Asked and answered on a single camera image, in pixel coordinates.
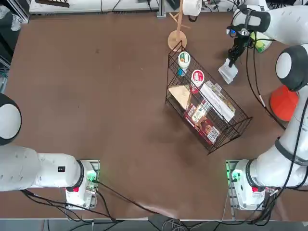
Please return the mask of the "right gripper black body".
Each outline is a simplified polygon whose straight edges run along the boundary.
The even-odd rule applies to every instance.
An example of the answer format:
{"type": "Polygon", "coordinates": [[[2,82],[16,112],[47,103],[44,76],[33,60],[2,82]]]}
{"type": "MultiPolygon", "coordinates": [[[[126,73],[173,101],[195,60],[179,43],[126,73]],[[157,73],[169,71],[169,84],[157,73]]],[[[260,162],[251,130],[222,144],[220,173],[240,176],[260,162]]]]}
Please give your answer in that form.
{"type": "Polygon", "coordinates": [[[245,50],[250,44],[250,37],[235,37],[234,38],[234,48],[237,51],[245,50]]]}

